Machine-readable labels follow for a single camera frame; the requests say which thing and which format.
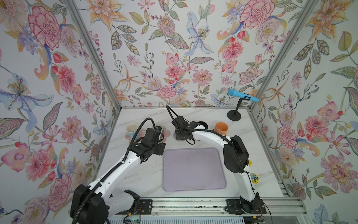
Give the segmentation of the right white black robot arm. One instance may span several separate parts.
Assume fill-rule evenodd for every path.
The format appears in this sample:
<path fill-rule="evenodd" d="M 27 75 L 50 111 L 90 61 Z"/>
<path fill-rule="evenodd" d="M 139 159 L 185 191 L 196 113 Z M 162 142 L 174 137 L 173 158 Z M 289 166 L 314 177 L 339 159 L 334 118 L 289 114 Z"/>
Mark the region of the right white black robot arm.
<path fill-rule="evenodd" d="M 249 153 L 239 136 L 226 137 L 198 122 L 188 122 L 183 116 L 173 118 L 172 124 L 178 141 L 202 141 L 222 151 L 223 163 L 235 175 L 240 193 L 238 198 L 226 200 L 226 212 L 234 215 L 268 213 L 266 204 L 253 187 L 249 174 Z"/>

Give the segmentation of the pink flower coaster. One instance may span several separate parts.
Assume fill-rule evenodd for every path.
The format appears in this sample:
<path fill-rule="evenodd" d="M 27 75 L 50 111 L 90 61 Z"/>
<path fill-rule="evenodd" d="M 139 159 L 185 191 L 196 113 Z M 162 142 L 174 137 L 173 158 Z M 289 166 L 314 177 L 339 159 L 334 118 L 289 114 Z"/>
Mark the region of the pink flower coaster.
<path fill-rule="evenodd" d="M 162 131 L 161 132 L 164 135 L 163 142 L 166 142 L 167 137 L 169 137 L 171 135 L 171 132 L 169 130 L 167 130 L 165 126 L 162 126 Z"/>
<path fill-rule="evenodd" d="M 135 136 L 134 141 L 136 141 L 137 139 L 139 139 L 139 138 L 141 138 L 141 137 L 144 137 L 145 133 L 146 133 L 146 130 L 142 128 L 142 129 L 139 131 L 139 133 Z"/>

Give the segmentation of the light blue mug cream interior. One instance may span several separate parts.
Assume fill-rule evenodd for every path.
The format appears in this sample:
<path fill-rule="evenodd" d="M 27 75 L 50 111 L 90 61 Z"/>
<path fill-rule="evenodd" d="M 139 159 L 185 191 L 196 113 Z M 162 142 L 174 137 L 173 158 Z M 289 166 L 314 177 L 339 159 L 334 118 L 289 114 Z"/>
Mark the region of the light blue mug cream interior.
<path fill-rule="evenodd" d="M 127 127 L 126 127 L 126 135 L 125 138 L 127 140 L 132 140 L 132 138 L 134 137 L 136 131 L 138 129 L 138 125 L 135 123 L 130 123 Z"/>

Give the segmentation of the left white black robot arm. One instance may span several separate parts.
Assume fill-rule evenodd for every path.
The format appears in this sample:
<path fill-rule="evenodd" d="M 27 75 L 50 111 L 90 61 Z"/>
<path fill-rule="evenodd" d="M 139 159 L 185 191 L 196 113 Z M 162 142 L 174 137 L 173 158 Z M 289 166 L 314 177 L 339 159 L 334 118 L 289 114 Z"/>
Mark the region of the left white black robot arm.
<path fill-rule="evenodd" d="M 143 138 L 132 143 L 129 153 L 103 176 L 74 192 L 70 217 L 74 224 L 104 224 L 110 216 L 127 216 L 139 210 L 140 196 L 131 190 L 115 193 L 124 178 L 152 155 L 163 155 L 165 143 L 161 127 L 148 128 Z"/>

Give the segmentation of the orange mug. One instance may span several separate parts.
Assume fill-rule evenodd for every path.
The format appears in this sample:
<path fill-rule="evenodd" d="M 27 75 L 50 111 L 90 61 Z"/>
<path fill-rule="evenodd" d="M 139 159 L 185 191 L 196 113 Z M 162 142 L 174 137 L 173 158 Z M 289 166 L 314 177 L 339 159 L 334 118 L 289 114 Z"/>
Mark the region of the orange mug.
<path fill-rule="evenodd" d="M 216 133 L 219 133 L 219 134 L 223 135 L 223 136 L 226 136 L 227 132 L 228 132 L 228 129 L 229 129 L 229 127 L 225 122 L 217 122 L 215 124 L 214 131 Z"/>

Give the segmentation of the black mug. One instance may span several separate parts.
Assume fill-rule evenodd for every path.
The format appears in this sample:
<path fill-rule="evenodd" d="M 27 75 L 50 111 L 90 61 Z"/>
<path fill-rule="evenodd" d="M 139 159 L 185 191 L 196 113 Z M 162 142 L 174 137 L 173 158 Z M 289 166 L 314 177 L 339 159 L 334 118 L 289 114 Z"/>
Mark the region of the black mug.
<path fill-rule="evenodd" d="M 201 126 L 203 126 L 205 129 L 208 129 L 208 124 L 204 121 L 199 121 L 198 122 Z"/>

